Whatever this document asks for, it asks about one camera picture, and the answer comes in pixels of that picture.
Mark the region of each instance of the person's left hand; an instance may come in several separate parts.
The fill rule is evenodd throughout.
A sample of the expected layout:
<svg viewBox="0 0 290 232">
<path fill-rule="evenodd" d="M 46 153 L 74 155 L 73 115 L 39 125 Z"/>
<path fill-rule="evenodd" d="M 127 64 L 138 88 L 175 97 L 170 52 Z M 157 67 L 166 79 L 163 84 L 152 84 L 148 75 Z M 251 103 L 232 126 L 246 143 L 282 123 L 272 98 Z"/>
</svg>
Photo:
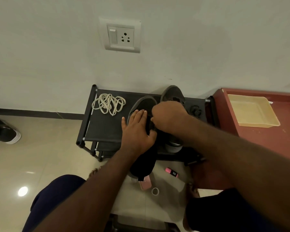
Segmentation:
<svg viewBox="0 0 290 232">
<path fill-rule="evenodd" d="M 120 149 L 139 157 L 155 143 L 157 132 L 151 130 L 147 135 L 145 130 L 147 111 L 135 110 L 126 125 L 125 118 L 121 119 L 122 139 Z"/>
</svg>

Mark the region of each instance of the navy blue pants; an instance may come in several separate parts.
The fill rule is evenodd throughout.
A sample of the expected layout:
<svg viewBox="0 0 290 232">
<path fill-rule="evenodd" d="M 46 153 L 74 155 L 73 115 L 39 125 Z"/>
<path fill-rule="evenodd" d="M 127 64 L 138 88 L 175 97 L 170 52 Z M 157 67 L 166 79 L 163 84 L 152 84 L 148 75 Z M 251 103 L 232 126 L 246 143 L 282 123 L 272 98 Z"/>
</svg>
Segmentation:
<svg viewBox="0 0 290 232">
<path fill-rule="evenodd" d="M 76 175 L 63 175 L 53 180 L 35 197 L 23 232 L 32 231 L 84 183 L 85 180 Z M 191 199 L 186 207 L 186 216 L 190 228 L 200 232 L 277 231 L 235 188 L 218 195 Z"/>
</svg>

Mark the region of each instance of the person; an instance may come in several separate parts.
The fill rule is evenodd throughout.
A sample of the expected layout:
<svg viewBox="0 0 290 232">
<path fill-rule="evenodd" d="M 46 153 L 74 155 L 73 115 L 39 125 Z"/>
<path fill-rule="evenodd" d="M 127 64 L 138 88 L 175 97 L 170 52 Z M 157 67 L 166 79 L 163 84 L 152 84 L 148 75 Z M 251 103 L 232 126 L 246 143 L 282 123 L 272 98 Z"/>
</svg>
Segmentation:
<svg viewBox="0 0 290 232">
<path fill-rule="evenodd" d="M 290 231 L 290 160 L 189 116 L 176 101 L 155 105 L 152 115 L 159 130 L 202 153 L 236 187 L 190 199 L 185 229 Z M 136 110 L 128 125 L 122 119 L 121 148 L 87 181 L 64 175 L 43 189 L 23 231 L 103 231 L 130 166 L 155 142 L 157 133 L 145 132 L 146 119 L 144 110 Z"/>
</svg>

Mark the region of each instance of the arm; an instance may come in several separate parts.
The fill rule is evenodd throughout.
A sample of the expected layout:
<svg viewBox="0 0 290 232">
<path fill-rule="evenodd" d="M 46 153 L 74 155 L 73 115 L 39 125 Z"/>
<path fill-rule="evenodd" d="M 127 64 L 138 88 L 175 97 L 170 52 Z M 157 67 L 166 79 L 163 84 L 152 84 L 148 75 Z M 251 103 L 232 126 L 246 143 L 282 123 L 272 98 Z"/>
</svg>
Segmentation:
<svg viewBox="0 0 290 232">
<path fill-rule="evenodd" d="M 121 121 L 121 148 L 96 174 L 52 211 L 34 232 L 103 231 L 118 191 L 134 161 L 154 143 L 145 131 L 147 112 L 135 111 Z"/>
<path fill-rule="evenodd" d="M 290 160 L 189 116 L 178 102 L 162 102 L 152 113 L 158 129 L 203 154 L 254 208 L 290 229 Z"/>
</svg>

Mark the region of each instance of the roll of tape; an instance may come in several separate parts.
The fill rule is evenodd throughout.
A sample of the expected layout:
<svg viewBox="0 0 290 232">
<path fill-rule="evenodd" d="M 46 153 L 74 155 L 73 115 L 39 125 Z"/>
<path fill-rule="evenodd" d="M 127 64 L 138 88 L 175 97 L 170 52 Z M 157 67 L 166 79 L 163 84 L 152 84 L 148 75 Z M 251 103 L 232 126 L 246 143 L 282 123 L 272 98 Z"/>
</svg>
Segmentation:
<svg viewBox="0 0 290 232">
<path fill-rule="evenodd" d="M 151 193 L 154 195 L 154 196 L 157 196 L 159 194 L 159 189 L 157 187 L 153 188 L 151 190 Z"/>
</svg>

